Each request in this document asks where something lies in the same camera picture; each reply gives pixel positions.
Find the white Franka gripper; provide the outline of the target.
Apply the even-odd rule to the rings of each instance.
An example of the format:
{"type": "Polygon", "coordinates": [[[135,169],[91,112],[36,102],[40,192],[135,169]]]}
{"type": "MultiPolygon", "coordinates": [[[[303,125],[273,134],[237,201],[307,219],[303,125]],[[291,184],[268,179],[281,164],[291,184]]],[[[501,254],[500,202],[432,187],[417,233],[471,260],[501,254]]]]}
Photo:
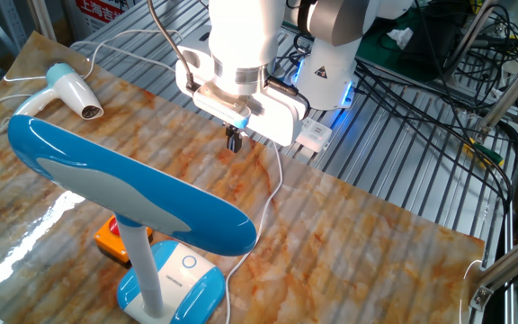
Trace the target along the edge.
{"type": "Polygon", "coordinates": [[[215,83],[213,59],[206,49],[181,46],[179,50],[186,62],[175,65],[177,86],[196,107],[228,125],[226,147],[230,151],[237,153],[242,147],[237,129],[254,131],[281,146],[295,142],[306,111],[303,102],[270,86],[254,94],[229,94],[215,83]]]}

